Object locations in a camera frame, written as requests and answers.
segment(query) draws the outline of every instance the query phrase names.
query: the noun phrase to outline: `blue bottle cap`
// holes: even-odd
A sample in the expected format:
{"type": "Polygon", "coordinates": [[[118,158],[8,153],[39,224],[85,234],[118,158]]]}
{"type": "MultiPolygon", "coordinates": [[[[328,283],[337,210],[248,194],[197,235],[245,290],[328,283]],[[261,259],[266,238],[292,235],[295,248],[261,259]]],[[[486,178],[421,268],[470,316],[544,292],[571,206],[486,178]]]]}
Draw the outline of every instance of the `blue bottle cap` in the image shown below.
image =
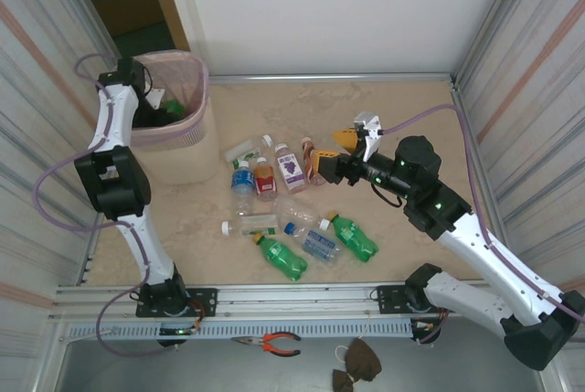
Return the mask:
{"type": "Polygon", "coordinates": [[[292,235],[295,228],[296,226],[294,225],[294,223],[289,223],[284,227],[284,233],[287,235],[292,235]]]}

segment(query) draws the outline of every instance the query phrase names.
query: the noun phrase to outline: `beige marble floor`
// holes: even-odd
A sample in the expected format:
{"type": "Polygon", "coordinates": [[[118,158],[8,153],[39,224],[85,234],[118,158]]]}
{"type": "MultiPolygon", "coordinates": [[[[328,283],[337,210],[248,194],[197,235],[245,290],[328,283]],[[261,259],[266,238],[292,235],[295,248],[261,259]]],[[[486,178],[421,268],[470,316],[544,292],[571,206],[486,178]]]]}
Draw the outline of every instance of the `beige marble floor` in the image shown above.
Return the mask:
{"type": "MultiPolygon", "coordinates": [[[[443,82],[213,86],[211,99],[223,148],[267,132],[298,154],[305,135],[318,149],[335,150],[332,132],[351,126],[360,111],[375,111],[388,128],[452,102],[443,82]]],[[[397,141],[410,134],[427,136],[442,158],[441,179],[471,201],[463,138],[452,112],[440,111],[383,138],[380,152],[393,157],[397,141]]],[[[203,184],[169,186],[152,180],[154,223],[165,249],[188,284],[287,283],[249,239],[221,235],[220,222],[229,213],[230,175],[222,162],[218,173],[203,184]]],[[[380,248],[368,263],[358,261],[347,249],[334,266],[304,255],[309,269],[300,282],[400,281],[424,262],[461,279],[477,277],[461,259],[417,231],[401,210],[378,199],[368,183],[312,186],[297,196],[314,203],[322,214],[334,209],[354,219],[380,248]]],[[[270,206],[257,202],[256,210],[267,212],[270,206]]],[[[287,243],[295,247],[290,240],[287,243]]],[[[102,231],[89,284],[138,281],[138,269],[122,236],[116,229],[102,231]]]]}

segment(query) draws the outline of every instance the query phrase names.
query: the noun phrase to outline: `brown cloth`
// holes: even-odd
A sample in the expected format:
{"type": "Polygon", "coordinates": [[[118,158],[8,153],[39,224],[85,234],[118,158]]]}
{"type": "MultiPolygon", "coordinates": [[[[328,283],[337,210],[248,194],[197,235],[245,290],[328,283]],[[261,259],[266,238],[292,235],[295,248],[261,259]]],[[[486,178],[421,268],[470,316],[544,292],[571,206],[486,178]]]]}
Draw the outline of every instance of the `brown cloth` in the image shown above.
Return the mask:
{"type": "Polygon", "coordinates": [[[363,340],[356,339],[346,353],[347,372],[334,369],[334,392],[353,392],[358,380],[372,381],[382,372],[382,364],[376,353],[363,340]]]}

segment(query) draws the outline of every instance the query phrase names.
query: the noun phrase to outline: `orange-handled pliers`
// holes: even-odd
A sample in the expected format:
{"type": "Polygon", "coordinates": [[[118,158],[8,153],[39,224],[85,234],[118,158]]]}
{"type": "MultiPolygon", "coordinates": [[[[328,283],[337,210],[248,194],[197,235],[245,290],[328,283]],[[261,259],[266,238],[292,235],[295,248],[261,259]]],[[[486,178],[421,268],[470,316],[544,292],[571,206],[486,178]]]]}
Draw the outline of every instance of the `orange-handled pliers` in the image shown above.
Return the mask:
{"type": "Polygon", "coordinates": [[[241,344],[251,344],[252,346],[261,346],[262,349],[264,351],[268,351],[269,353],[272,353],[274,355],[277,355],[279,357],[294,357],[295,355],[298,355],[301,353],[301,351],[299,351],[298,349],[295,349],[293,351],[284,351],[282,349],[278,349],[275,348],[274,346],[272,346],[271,344],[269,344],[268,342],[274,339],[278,339],[280,337],[284,337],[287,339],[294,339],[294,340],[301,340],[301,337],[299,337],[296,334],[293,333],[288,333],[286,331],[279,331],[278,333],[274,333],[274,334],[265,334],[263,337],[254,337],[251,335],[244,335],[241,337],[232,337],[231,340],[233,340],[234,342],[240,342],[241,344]]]}

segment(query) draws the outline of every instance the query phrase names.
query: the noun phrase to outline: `green soda bottle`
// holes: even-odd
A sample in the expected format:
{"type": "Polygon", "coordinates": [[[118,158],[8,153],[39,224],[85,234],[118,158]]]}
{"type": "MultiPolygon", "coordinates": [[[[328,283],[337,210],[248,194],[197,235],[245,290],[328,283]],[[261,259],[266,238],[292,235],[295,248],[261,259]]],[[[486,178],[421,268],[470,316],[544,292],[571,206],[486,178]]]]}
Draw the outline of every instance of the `green soda bottle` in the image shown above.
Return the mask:
{"type": "Polygon", "coordinates": [[[261,233],[256,234],[253,241],[260,246],[264,258],[291,280],[298,281],[307,270],[307,261],[297,257],[280,241],[265,238],[261,233]]]}
{"type": "Polygon", "coordinates": [[[335,234],[348,246],[360,261],[368,262],[378,252],[376,243],[366,237],[362,229],[348,218],[341,218],[336,212],[331,212],[327,219],[333,223],[335,234]]]}

